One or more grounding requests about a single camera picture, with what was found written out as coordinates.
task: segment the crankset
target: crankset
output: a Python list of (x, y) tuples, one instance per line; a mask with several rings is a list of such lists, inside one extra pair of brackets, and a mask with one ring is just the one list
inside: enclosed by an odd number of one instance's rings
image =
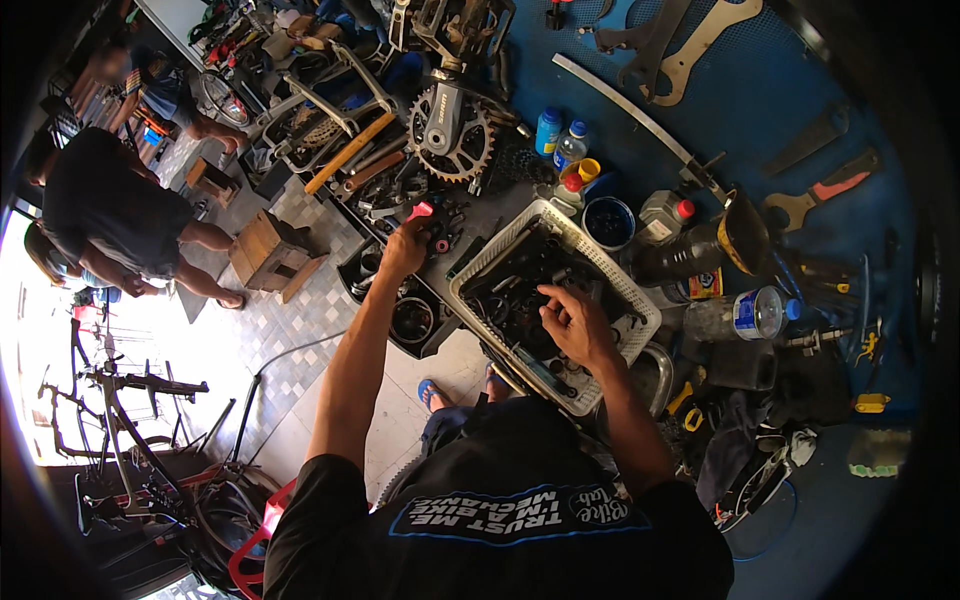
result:
[(437, 83), (414, 102), (409, 136), (424, 167), (447, 181), (480, 175), (493, 151), (493, 127), (487, 110), (468, 92)]

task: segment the black t-shirt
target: black t-shirt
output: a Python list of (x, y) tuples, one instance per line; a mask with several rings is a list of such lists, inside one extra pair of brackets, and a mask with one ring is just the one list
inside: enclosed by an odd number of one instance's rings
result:
[(633, 502), (557, 423), (511, 417), (427, 457), (368, 515), (363, 474), (303, 465), (267, 552), (278, 598), (724, 598), (723, 536), (686, 484)]
[(99, 128), (70, 140), (47, 178), (43, 228), (71, 265), (89, 241), (135, 273), (162, 272), (193, 209), (131, 170), (123, 150)]

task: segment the person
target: person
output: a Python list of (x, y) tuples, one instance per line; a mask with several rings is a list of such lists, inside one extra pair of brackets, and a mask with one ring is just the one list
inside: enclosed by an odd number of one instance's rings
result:
[(126, 96), (109, 125), (116, 132), (141, 102), (164, 119), (173, 121), (193, 139), (213, 137), (224, 145), (218, 166), (227, 167), (250, 145), (247, 134), (218, 123), (197, 110), (197, 101), (183, 72), (162, 52), (146, 46), (127, 49), (113, 43), (100, 47), (90, 58), (93, 78), (102, 85), (121, 85)]
[(217, 285), (180, 254), (178, 241), (226, 252), (233, 239), (193, 218), (193, 207), (159, 186), (156, 175), (109, 132), (87, 128), (63, 150), (50, 133), (34, 135), (24, 176), (45, 186), (43, 228), (74, 267), (130, 296), (155, 294), (141, 276), (173, 279), (224, 308), (242, 309), (245, 297)]
[(548, 297), (542, 324), (599, 383), (626, 492), (579, 449), (556, 406), (506, 399), (488, 371), (489, 401), (457, 435), (443, 421), (463, 411), (432, 382), (421, 384), (434, 411), (426, 456), (369, 513), (364, 443), (397, 287), (420, 267), (427, 220), (389, 237), (326, 368), (305, 463), (268, 545), (264, 599), (726, 597), (730, 549), (694, 490), (674, 479), (603, 310), (572, 288), (538, 288)]

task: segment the hair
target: hair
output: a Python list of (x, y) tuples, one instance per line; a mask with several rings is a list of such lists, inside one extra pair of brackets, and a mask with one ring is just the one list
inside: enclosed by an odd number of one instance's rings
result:
[(107, 62), (107, 60), (110, 58), (110, 55), (117, 50), (126, 50), (126, 48), (122, 44), (111, 40), (93, 51), (93, 54), (90, 55), (89, 62), (93, 81), (100, 85), (116, 85), (119, 83), (114, 81), (112, 78), (107, 77), (107, 75), (103, 72), (104, 63)]
[(26, 158), (23, 161), (23, 176), (33, 182), (43, 178), (43, 169), (47, 160), (57, 150), (54, 136), (47, 130), (38, 130), (34, 139), (27, 146)]
[(51, 283), (57, 286), (63, 285), (65, 279), (58, 270), (57, 263), (50, 257), (51, 252), (56, 250), (57, 247), (43, 233), (43, 229), (36, 222), (27, 226), (27, 232), (23, 235), (23, 247), (43, 274), (50, 279)]

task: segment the orange tool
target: orange tool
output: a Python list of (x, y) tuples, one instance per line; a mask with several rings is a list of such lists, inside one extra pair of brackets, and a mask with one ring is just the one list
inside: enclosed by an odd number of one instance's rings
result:
[(344, 149), (338, 152), (337, 155), (320, 170), (320, 173), (303, 187), (303, 190), (307, 194), (316, 194), (317, 190), (326, 183), (326, 180), (330, 179), (331, 175), (336, 173), (337, 169), (347, 164), (347, 161), (353, 158), (353, 155), (360, 152), (360, 149), (366, 146), (367, 142), (383, 131), (383, 128), (390, 125), (394, 119), (396, 119), (396, 115), (392, 112), (385, 112), (380, 115), (376, 121), (370, 123), (359, 135), (351, 139), (349, 144), (344, 146)]

